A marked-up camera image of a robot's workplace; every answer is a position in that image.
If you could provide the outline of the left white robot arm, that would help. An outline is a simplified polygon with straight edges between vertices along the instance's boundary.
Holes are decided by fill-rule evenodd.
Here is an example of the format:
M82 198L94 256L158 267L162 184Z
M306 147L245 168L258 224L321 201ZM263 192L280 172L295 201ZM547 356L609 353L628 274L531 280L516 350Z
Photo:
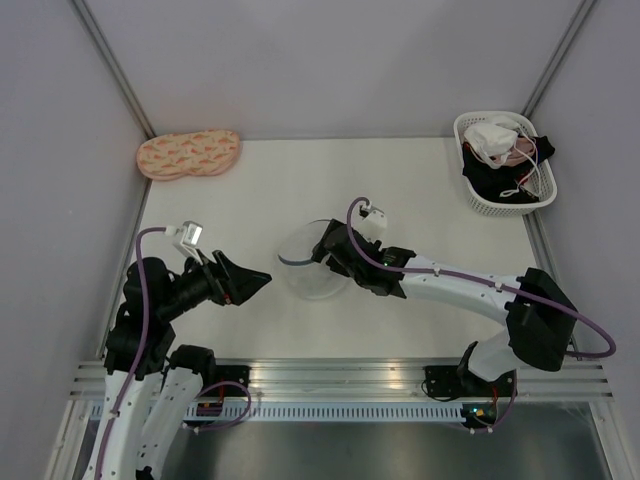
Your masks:
M240 306L271 279L220 251L187 259L180 274L156 257L129 267L125 300L107 337L103 407L85 478L157 479L198 396L251 397L243 378L218 376L211 349L173 349L171 323L203 302Z

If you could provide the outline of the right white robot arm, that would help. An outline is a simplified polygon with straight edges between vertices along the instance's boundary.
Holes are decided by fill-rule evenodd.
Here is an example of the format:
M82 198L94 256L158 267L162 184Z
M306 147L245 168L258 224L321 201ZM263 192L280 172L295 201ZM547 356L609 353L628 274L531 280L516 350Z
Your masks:
M329 222L312 259L377 296L439 301L502 325L462 355L456 381L469 395L523 366L557 372L564 363L576 323L570 314L574 306L542 270L530 268L516 277L470 274L412 250L382 247L338 220Z

